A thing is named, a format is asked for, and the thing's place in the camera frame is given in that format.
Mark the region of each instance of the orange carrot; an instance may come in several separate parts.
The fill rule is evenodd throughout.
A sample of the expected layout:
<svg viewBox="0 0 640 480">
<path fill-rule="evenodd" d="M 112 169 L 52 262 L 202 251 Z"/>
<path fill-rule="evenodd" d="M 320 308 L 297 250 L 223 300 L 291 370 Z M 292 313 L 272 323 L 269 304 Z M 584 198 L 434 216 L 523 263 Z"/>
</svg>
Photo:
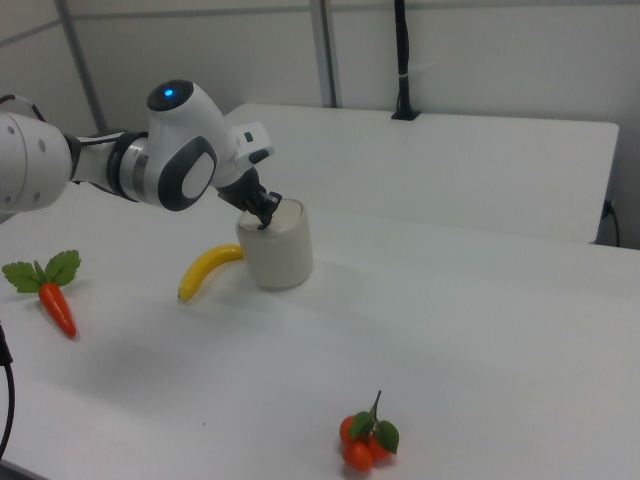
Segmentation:
<svg viewBox="0 0 640 480">
<path fill-rule="evenodd" d="M 73 323 L 71 310 L 69 310 L 69 305 L 67 305 L 64 295 L 62 295 L 60 287 L 56 283 L 45 283 L 38 290 L 38 296 L 51 318 L 60 327 L 60 330 L 69 338 L 75 337 L 76 326 Z"/>
</svg>

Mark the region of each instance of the white cup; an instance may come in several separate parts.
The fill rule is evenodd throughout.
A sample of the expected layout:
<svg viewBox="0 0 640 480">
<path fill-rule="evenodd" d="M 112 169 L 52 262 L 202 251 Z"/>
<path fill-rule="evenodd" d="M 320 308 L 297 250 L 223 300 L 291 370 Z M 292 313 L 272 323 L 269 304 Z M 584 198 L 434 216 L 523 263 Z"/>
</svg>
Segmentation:
<svg viewBox="0 0 640 480">
<path fill-rule="evenodd" d="M 285 198 L 267 228 L 244 212 L 236 234 L 251 278 L 259 287 L 285 289 L 302 283 L 313 268 L 309 215 L 305 206 Z"/>
</svg>

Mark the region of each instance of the black cable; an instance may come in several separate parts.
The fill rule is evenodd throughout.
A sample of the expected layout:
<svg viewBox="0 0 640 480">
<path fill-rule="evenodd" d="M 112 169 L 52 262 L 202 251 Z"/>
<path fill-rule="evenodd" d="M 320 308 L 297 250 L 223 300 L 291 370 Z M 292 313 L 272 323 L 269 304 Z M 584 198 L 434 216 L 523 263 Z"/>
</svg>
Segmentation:
<svg viewBox="0 0 640 480">
<path fill-rule="evenodd" d="M 9 443 L 11 427 L 13 426 L 13 415 L 16 410 L 16 387 L 13 383 L 11 364 L 5 365 L 4 370 L 7 374 L 7 386 L 9 388 L 9 410 L 7 412 L 7 423 L 4 426 L 4 433 L 2 434 L 2 441 L 0 442 L 0 460 L 2 460 L 4 451 L 7 449 L 7 444 Z"/>
<path fill-rule="evenodd" d="M 4 433 L 2 434 L 2 441 L 0 441 L 0 460 L 4 455 L 4 451 L 9 443 L 9 436 L 11 435 L 11 427 L 13 426 L 13 415 L 16 409 L 16 387 L 13 382 L 13 370 L 11 370 L 11 352 L 7 345 L 7 340 L 4 337 L 4 329 L 0 324 L 0 366 L 3 366 L 7 374 L 7 387 L 9 388 L 9 408 L 7 411 L 7 422 L 4 426 Z"/>
<path fill-rule="evenodd" d="M 3 97 L 0 97 L 0 103 L 8 102 L 9 100 L 17 100 L 19 102 L 26 103 L 31 107 L 31 110 L 33 110 L 33 113 L 36 114 L 36 117 L 38 117 L 38 120 L 40 120 L 41 122 L 47 123 L 47 121 L 44 119 L 44 117 L 40 113 L 40 110 L 38 110 L 38 107 L 36 107 L 35 103 L 33 103 L 28 98 L 21 97 L 20 95 L 5 95 Z"/>
<path fill-rule="evenodd" d="M 611 216 L 613 217 L 613 224 L 616 227 L 616 247 L 620 246 L 620 228 L 618 227 L 618 216 L 616 215 L 616 211 L 613 209 L 613 205 L 609 207 L 609 211 L 611 212 Z"/>
</svg>

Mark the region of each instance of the banana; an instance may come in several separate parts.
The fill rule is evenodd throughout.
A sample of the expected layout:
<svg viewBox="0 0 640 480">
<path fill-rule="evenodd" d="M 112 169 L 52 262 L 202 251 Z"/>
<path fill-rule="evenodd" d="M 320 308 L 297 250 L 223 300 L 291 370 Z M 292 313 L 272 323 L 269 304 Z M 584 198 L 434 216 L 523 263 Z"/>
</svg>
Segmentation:
<svg viewBox="0 0 640 480">
<path fill-rule="evenodd" d="M 243 258 L 240 245 L 220 245 L 207 250 L 191 264 L 178 287 L 178 298 L 183 302 L 189 300 L 200 287 L 205 277 L 223 263 Z"/>
</svg>

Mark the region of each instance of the toy carrot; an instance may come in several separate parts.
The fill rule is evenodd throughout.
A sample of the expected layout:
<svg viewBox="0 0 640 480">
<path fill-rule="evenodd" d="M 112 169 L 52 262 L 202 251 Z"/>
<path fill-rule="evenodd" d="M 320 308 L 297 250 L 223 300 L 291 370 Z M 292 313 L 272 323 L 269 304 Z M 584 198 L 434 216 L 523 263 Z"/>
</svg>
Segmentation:
<svg viewBox="0 0 640 480">
<path fill-rule="evenodd" d="M 69 338 L 76 335 L 76 326 L 71 317 L 69 305 L 60 291 L 60 287 L 67 285 L 76 275 L 80 266 L 80 254 L 77 250 L 61 252 L 42 270 L 38 262 L 33 265 L 27 262 L 10 263 L 2 267 L 2 273 L 18 293 L 37 293 L 56 322 Z"/>
</svg>

